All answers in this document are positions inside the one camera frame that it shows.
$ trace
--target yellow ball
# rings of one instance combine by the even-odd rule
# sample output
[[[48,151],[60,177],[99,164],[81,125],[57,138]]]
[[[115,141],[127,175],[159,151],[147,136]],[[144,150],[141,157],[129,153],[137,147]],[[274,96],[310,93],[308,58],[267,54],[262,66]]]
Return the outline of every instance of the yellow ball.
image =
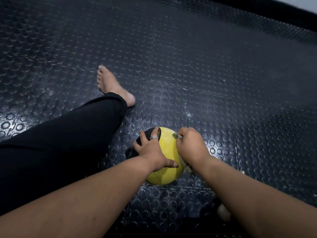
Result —
[[[184,171],[184,168],[179,160],[179,155],[176,148],[176,139],[173,137],[174,131],[169,128],[160,127],[161,137],[159,145],[166,158],[175,160],[178,164],[177,168],[163,168],[159,171],[152,172],[146,179],[154,185],[164,185],[176,180]]]

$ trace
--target person's left hand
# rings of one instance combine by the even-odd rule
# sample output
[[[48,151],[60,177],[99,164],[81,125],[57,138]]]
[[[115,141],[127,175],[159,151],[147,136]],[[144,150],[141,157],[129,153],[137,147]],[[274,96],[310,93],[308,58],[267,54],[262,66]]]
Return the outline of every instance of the person's left hand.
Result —
[[[153,129],[151,136],[157,136],[159,128]],[[171,159],[167,159],[162,153],[158,139],[151,139],[150,141],[145,136],[144,131],[140,131],[141,145],[136,141],[133,142],[133,147],[142,156],[151,163],[153,171],[158,171],[164,167],[177,168],[178,164]]]

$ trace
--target black pants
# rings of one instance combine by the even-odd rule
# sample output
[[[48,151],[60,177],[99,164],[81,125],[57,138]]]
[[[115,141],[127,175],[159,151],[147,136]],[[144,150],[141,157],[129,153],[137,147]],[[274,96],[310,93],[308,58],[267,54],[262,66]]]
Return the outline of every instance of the black pants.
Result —
[[[107,93],[0,143],[0,215],[97,171],[127,104]]]

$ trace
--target black rubber floor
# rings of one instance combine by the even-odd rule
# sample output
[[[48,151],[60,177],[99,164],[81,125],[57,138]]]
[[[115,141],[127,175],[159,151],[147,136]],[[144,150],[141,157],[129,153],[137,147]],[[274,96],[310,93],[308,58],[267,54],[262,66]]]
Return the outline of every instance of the black rubber floor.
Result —
[[[1,140],[101,95],[103,64],[137,104],[100,169],[141,129],[191,126],[217,158],[317,206],[315,32],[208,0],[0,0],[0,22]],[[214,198],[187,174],[144,184],[108,235],[237,236]]]

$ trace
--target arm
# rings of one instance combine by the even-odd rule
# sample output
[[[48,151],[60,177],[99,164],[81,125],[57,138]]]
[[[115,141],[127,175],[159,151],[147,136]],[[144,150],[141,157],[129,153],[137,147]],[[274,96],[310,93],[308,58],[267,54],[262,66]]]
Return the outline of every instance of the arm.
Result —
[[[158,140],[140,137],[140,156],[1,216],[0,237],[102,237],[151,172],[174,166]]]
[[[316,237],[317,209],[251,179],[210,156],[200,134],[182,128],[181,157],[215,191],[228,211],[253,237]]]

